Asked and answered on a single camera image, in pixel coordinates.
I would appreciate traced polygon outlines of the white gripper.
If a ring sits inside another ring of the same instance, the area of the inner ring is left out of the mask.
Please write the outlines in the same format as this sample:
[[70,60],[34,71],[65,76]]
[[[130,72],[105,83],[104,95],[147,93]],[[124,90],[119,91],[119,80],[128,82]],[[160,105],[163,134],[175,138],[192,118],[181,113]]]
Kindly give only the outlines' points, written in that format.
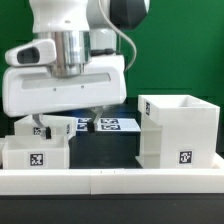
[[[93,57],[83,74],[56,78],[47,66],[8,68],[3,75],[3,111],[9,117],[32,115],[40,136],[51,139],[51,129],[40,120],[43,113],[121,104],[126,99],[124,57]],[[87,122],[95,132],[102,111]]]

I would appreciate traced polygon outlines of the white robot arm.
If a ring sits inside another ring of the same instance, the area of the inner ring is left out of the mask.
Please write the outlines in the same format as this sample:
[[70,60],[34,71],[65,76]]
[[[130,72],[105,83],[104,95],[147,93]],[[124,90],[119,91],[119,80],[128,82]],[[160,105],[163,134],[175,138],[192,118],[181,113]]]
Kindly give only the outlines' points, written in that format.
[[91,108],[100,117],[127,96],[124,72],[132,65],[116,38],[147,16],[150,0],[29,0],[35,38],[5,53],[4,113],[30,115],[41,136],[52,129],[44,113]]

